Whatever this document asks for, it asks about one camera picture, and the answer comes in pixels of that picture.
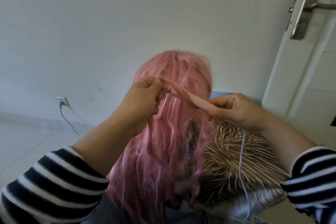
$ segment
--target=baseboard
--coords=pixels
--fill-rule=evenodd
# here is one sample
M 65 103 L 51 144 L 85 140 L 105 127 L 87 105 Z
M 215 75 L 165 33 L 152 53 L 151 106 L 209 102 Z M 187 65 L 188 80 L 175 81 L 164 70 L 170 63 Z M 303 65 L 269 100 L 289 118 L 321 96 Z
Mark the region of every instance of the baseboard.
M 23 125 L 31 125 L 43 128 L 54 128 L 59 130 L 73 131 L 72 127 L 63 120 L 49 120 L 37 117 L 31 117 L 26 115 L 0 112 L 0 120 L 13 122 Z M 80 134 L 81 136 L 88 133 L 91 129 L 93 129 L 94 125 L 87 125 L 82 123 L 74 123 L 71 122 L 73 128 Z

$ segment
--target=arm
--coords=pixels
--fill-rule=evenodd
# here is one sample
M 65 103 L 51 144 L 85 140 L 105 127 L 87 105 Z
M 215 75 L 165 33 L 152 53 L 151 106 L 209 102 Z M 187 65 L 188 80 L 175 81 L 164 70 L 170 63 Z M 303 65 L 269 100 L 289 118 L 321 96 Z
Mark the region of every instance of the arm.
M 336 152 L 313 141 L 242 94 L 210 99 L 220 107 L 208 119 L 227 127 L 242 127 L 262 136 L 278 156 L 290 179 L 281 187 L 300 213 L 318 223 L 336 223 Z
M 117 110 L 72 147 L 46 154 L 3 188 L 0 223 L 78 223 L 95 211 L 129 140 L 158 113 L 162 81 L 133 84 Z

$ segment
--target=black cable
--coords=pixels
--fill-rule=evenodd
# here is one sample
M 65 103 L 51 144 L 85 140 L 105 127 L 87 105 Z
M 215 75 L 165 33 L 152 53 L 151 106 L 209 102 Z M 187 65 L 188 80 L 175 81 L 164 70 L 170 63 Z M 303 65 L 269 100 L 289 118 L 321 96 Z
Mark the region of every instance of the black cable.
M 78 134 L 77 131 L 74 129 L 74 127 L 71 125 L 71 123 L 68 122 L 68 120 L 64 117 L 64 115 L 63 115 L 63 113 L 62 113 L 62 105 L 64 105 L 64 102 L 61 102 L 61 103 L 59 104 L 59 109 L 61 110 L 61 115 L 62 115 L 62 117 L 65 119 L 65 121 L 66 121 L 67 123 L 69 123 L 69 125 L 72 127 L 72 129 L 74 130 L 74 132 L 75 132 L 76 134 Z

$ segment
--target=pink wig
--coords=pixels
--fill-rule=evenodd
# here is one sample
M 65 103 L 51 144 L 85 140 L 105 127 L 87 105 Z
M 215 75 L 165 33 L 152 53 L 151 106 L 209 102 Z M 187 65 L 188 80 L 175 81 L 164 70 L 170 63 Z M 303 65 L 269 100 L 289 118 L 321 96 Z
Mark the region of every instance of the pink wig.
M 138 70 L 134 82 L 147 75 L 161 76 L 181 95 L 187 90 L 202 99 L 210 97 L 211 73 L 203 56 L 187 51 L 162 52 Z M 166 94 L 158 115 L 151 117 L 144 131 L 128 143 L 108 175 L 108 194 L 124 206 L 133 221 L 160 223 L 165 219 L 165 202 L 167 199 L 176 202 L 175 182 L 187 166 L 193 167 L 190 180 L 193 200 L 199 194 L 203 152 L 213 137 L 213 125 L 205 112 L 193 108 L 190 99 L 186 100 Z M 190 121 L 200 128 L 195 147 L 186 136 Z

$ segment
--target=door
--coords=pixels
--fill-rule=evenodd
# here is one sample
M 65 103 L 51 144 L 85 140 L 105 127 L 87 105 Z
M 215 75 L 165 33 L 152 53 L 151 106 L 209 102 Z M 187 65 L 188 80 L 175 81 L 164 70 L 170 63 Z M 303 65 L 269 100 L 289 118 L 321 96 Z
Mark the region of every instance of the door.
M 336 150 L 336 5 L 323 10 L 308 3 L 295 2 L 262 106 L 316 143 Z M 305 12 L 310 13 L 309 23 L 303 19 Z

